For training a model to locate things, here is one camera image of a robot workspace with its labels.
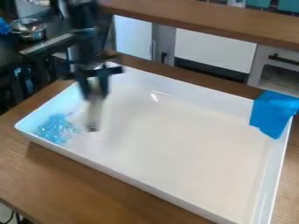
wooden table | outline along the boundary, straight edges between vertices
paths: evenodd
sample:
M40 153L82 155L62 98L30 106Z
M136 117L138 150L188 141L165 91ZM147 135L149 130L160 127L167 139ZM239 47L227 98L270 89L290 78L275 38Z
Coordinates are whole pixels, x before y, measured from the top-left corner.
M180 68L123 57L123 64L254 99L261 90ZM57 81L0 117L0 199L44 224L211 223L133 186L29 142L13 125L71 84ZM294 120L274 224L299 221L299 119Z
M108 0L103 10L196 32L299 50L299 17L197 0Z

white tray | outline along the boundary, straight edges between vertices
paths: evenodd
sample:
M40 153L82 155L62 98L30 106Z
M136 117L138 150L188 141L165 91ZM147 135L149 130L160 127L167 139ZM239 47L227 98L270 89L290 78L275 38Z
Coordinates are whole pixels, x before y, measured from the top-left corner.
M82 127L72 85L15 127L37 144L217 223L267 224L290 123L273 140L248 125L253 101L133 68L111 77L100 132L64 147L35 136L55 113Z

black cable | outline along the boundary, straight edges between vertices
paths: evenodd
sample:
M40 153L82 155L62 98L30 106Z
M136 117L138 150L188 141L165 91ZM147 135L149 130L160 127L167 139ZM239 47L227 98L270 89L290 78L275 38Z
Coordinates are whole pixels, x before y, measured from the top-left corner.
M18 213L16 213L16 218L17 218L17 224L21 224L22 221L21 221L20 215Z
M15 214L15 212L14 211L11 211L11 215L10 215L10 218L6 221L6 222L1 222L0 221L0 224L8 224L8 223L10 223L10 221L12 221L12 218L13 218L13 215Z

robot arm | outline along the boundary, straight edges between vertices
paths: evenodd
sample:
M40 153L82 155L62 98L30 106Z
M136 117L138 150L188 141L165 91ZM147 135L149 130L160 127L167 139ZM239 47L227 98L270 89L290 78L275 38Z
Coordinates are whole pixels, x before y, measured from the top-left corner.
M111 74L122 73L122 67L109 69L105 64L104 47L112 24L112 15L101 13L96 0L24 0L51 6L54 13L69 20L75 38L73 50L74 77L80 85L84 98L90 101L89 130L97 130L102 101L108 95L108 80ZM97 87L89 82L96 77Z

cabinet door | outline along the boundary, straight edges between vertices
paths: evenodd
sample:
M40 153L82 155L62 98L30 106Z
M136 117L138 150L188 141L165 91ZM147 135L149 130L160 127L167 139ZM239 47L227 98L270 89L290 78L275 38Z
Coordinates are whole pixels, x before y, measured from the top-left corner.
M249 74L256 44L177 29L175 56Z
M151 60L151 23L115 16L116 51Z

